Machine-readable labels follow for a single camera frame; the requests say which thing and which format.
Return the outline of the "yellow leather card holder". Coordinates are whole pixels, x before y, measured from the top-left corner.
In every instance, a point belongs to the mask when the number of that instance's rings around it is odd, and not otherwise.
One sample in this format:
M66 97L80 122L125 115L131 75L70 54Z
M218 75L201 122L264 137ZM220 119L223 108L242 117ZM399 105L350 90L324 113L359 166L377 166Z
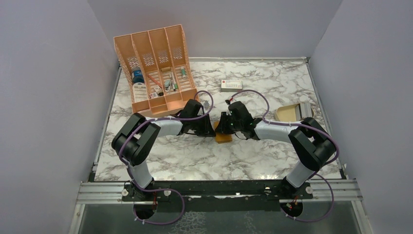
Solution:
M227 127L222 125L219 121L214 122L215 141L218 144L229 143L232 141L232 133Z

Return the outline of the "stack of grey cards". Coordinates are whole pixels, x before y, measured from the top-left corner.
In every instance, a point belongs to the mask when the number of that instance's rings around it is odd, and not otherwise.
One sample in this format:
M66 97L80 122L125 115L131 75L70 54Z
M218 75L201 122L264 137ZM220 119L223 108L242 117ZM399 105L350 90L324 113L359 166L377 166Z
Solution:
M309 102L301 102L294 108L296 120L303 120L307 117L314 117L315 113Z

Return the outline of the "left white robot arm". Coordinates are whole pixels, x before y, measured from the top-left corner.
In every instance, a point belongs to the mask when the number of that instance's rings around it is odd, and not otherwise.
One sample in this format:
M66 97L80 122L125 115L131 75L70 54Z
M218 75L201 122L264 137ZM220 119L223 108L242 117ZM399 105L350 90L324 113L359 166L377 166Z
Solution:
M199 137L215 137L209 114L203 105L190 99L182 110L174 116L147 119L139 113L130 116L112 140L111 147L127 166L134 193L141 200L151 198L153 181L146 162L158 137L179 136L192 133Z

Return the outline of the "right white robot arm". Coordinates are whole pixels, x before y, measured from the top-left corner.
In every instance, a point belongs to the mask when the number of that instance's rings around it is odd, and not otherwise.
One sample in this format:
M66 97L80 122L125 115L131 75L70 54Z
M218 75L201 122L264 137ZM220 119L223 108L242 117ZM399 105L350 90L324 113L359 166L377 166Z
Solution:
M286 198L294 198L300 187L338 152L335 141L312 117L298 122L270 122L263 117L253 117L246 106L234 102L221 113L216 133L231 135L240 132L245 139L275 140L292 144L299 160L283 179L281 192Z

